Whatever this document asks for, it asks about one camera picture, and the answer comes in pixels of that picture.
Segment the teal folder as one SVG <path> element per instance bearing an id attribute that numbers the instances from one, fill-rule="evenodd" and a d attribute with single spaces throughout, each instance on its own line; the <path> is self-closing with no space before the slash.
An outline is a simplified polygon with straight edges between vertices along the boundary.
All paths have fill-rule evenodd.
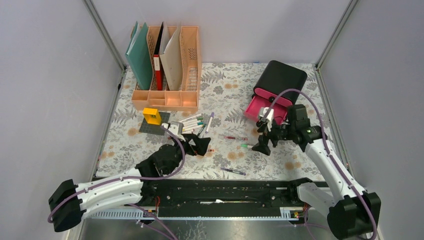
<path id="1" fill-rule="evenodd" d="M 125 57 L 141 90 L 149 90 L 153 79 L 146 23 L 135 22 Z"/>

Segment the beige kraft notebook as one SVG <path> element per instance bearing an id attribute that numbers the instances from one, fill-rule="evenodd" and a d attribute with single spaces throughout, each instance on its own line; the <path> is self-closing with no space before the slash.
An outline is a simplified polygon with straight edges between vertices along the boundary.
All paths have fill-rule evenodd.
<path id="1" fill-rule="evenodd" d="M 170 91 L 179 91 L 182 84 L 183 66 L 180 34 L 180 25 L 171 34 L 169 27 L 164 22 L 159 47 L 159 59 Z"/>

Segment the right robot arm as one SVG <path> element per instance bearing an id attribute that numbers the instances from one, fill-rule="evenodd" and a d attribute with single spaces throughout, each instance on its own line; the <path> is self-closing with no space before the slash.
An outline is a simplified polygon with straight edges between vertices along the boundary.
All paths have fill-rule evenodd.
<path id="1" fill-rule="evenodd" d="M 288 123 L 278 124 L 274 110 L 261 107 L 256 125 L 261 134 L 252 150 L 270 155 L 279 141 L 292 141 L 316 165 L 331 193 L 326 193 L 307 179 L 291 182 L 287 201 L 293 206 L 302 203 L 313 207 L 326 217 L 328 227 L 339 240 L 372 233 L 376 238 L 381 199 L 375 192 L 368 193 L 343 166 L 330 146 L 323 129 L 312 126 L 306 107 L 292 105 L 287 110 Z"/>

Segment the black pink drawer box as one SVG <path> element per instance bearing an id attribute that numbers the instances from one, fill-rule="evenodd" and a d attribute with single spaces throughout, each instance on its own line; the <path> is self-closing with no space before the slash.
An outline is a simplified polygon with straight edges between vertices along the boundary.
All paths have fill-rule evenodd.
<path id="1" fill-rule="evenodd" d="M 308 75 L 305 71 L 277 60 L 271 60 L 255 86 L 251 101 L 244 111 L 244 116 L 257 122 L 262 107 L 270 107 L 275 97 L 287 89 L 302 90 Z M 287 115 L 287 108 L 294 105 L 299 97 L 297 92 L 283 94 L 272 107 L 276 122 L 281 124 Z"/>

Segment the white purple marker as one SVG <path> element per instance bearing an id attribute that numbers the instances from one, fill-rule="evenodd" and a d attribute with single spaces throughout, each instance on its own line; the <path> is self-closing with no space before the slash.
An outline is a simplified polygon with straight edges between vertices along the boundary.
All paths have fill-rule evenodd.
<path id="1" fill-rule="evenodd" d="M 208 123 L 207 123 L 207 125 L 206 125 L 206 130 L 205 130 L 205 133 L 206 133 L 206 134 L 210 131 L 211 123 L 212 123 L 212 121 L 213 121 L 214 115 L 215 115 L 215 113 L 214 113 L 214 112 L 212 112 L 212 113 L 211 113 L 211 115 L 210 115 L 210 117 L 209 117 L 209 121 L 208 121 Z"/>

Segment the red binder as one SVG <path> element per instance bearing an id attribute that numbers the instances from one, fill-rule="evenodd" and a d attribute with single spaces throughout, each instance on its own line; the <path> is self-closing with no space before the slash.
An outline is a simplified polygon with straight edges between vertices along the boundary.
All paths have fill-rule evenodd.
<path id="1" fill-rule="evenodd" d="M 164 31 L 164 22 L 161 23 L 158 37 L 156 40 L 155 49 L 153 52 L 153 66 L 154 66 L 155 77 L 156 77 L 156 89 L 158 91 L 163 90 L 163 71 L 162 71 L 161 60 L 160 60 L 160 47 L 162 42 L 163 31 Z"/>

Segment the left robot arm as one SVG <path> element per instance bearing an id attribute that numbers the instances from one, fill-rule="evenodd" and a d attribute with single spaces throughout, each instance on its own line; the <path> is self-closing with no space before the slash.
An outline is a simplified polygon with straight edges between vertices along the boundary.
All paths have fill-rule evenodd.
<path id="1" fill-rule="evenodd" d="M 63 181 L 48 199 L 50 214 L 47 221 L 57 233 L 77 226 L 94 213 L 127 204 L 152 204 L 155 192 L 144 186 L 174 176 L 183 166 L 185 157 L 204 156 L 211 138 L 182 134 L 173 144 L 162 145 L 135 167 L 115 176 L 75 184 Z"/>

